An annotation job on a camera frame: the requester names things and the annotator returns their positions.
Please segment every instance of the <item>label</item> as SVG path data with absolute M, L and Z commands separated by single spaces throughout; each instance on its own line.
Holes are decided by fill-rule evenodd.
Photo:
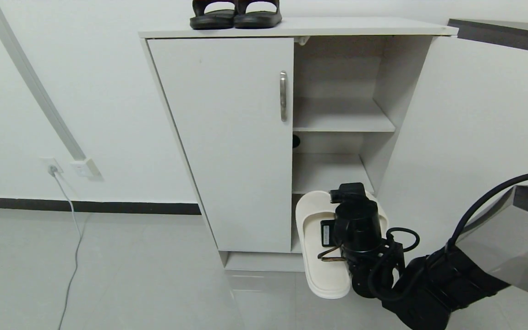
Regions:
M 328 225 L 323 226 L 323 245 L 324 246 L 329 245 L 329 226 Z

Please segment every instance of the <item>white slipper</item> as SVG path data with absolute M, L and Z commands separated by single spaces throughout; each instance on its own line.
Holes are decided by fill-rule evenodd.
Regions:
M 376 198 L 369 192 L 366 192 L 366 196 L 376 201 Z M 317 259 L 319 253 L 329 249 L 321 246 L 320 222 L 334 219 L 337 205 L 339 204 L 331 204 L 328 192 L 308 192 L 301 197 L 295 209 L 297 232 L 299 232 L 308 286 L 314 294 L 325 299 L 342 298 L 351 288 L 350 274 L 345 261 L 328 263 Z M 384 236 L 388 228 L 388 219 L 380 205 L 378 209 L 380 229 Z M 326 255 L 326 257 L 340 256 L 339 249 Z

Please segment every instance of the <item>wall outlet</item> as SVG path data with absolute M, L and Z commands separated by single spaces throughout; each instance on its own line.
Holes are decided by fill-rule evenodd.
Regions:
M 71 166 L 75 170 L 78 176 L 81 177 L 96 177 L 100 176 L 99 170 L 95 166 L 92 159 L 87 158 L 85 160 L 71 161 Z
M 58 169 L 58 173 L 62 173 L 62 168 L 60 165 L 58 165 L 58 162 L 56 161 L 56 159 L 54 159 L 54 157 L 40 157 L 40 163 L 44 165 L 46 171 L 48 171 L 48 167 L 50 165 L 54 165 Z

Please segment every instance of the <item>cable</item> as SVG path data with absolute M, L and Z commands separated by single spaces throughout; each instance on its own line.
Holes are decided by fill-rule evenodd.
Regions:
M 496 196 L 496 194 L 502 192 L 503 190 L 525 181 L 528 181 L 528 173 L 507 180 L 499 184 L 498 186 L 490 189 L 486 194 L 480 197 L 469 209 L 467 209 L 466 213 L 464 213 L 462 218 L 459 220 L 459 223 L 457 224 L 457 227 L 455 227 L 453 235 L 451 236 L 451 238 L 449 238 L 446 244 L 446 250 L 455 246 L 457 239 L 463 232 L 463 228 L 466 226 L 472 215 L 474 215 L 474 213 L 476 213 L 476 211 L 478 211 L 478 209 L 482 207 L 484 203 L 486 203 L 488 200 L 490 200 L 492 197 Z
M 380 257 L 379 261 L 374 265 L 372 270 L 370 271 L 368 275 L 368 289 L 371 294 L 373 294 L 376 298 L 378 298 L 380 301 L 389 301 L 389 302 L 396 302 L 404 299 L 410 292 L 411 289 L 413 289 L 413 286 L 415 282 L 419 279 L 420 275 L 423 273 L 422 271 L 419 271 L 415 274 L 413 279 L 411 279 L 411 282 L 407 285 L 407 288 L 400 294 L 392 294 L 390 297 L 386 297 L 384 294 L 379 292 L 379 290 L 376 289 L 374 286 L 374 277 L 376 276 L 376 273 L 378 272 L 378 269 L 382 267 L 382 264 L 386 259 L 389 259 L 390 255 L 394 253 L 396 250 L 396 242 L 394 242 L 394 236 L 392 235 L 393 232 L 396 231 L 402 231 L 402 232 L 408 232 L 409 234 L 415 236 L 415 243 L 413 243 L 408 248 L 403 249 L 404 252 L 411 251 L 412 249 L 416 248 L 419 245 L 419 234 L 417 234 L 415 231 L 410 230 L 408 228 L 402 228 L 402 227 L 392 227 L 386 232 L 386 239 L 388 241 L 388 251 L 383 254 L 382 257 Z
M 69 202 L 69 205 L 71 205 L 71 215 L 73 216 L 73 221 L 75 222 L 75 227 L 77 228 L 77 232 L 79 233 L 79 242 L 77 243 L 77 248 L 75 249 L 75 271 L 73 271 L 73 275 L 71 276 L 71 280 L 69 280 L 69 284 L 66 287 L 66 295 L 65 295 L 65 307 L 62 310 L 62 316 L 60 317 L 60 322 L 58 323 L 58 330 L 61 330 L 62 327 L 62 321 L 65 319 L 65 313 L 66 313 L 66 307 L 69 303 L 69 292 L 71 292 L 71 284 L 73 283 L 73 279 L 75 278 L 75 274 L 77 273 L 77 269 L 79 269 L 79 247 L 80 243 L 83 240 L 83 235 L 80 232 L 79 225 L 77 224 L 77 219 L 75 218 L 75 207 L 73 206 L 73 202 L 71 199 L 66 195 L 65 190 L 62 188 L 61 182 L 56 177 L 56 173 L 58 173 L 58 169 L 54 165 L 50 165 L 48 167 L 48 173 L 56 180 L 56 183 L 60 187 L 60 190 L 62 194 L 65 196 L 66 200 Z
M 417 234 L 417 232 L 415 230 L 410 230 L 408 228 L 402 228 L 402 227 L 392 227 L 392 228 L 390 228 L 389 230 L 386 231 L 386 236 L 388 237 L 389 234 L 392 234 L 395 231 L 407 232 L 408 234 L 411 234 L 411 235 L 415 236 L 415 243 L 413 243 L 408 248 L 402 249 L 402 252 L 411 251 L 412 249 L 414 249 L 417 246 L 419 246 L 419 242 L 421 241 L 421 238 L 419 237 L 419 234 Z

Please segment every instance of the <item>cabinet door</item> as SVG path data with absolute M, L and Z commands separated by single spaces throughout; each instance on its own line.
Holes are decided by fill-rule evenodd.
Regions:
M 528 51 L 434 38 L 379 191 L 391 226 L 442 247 L 480 196 L 528 173 Z
M 218 249 L 290 252 L 293 39 L 148 43 Z

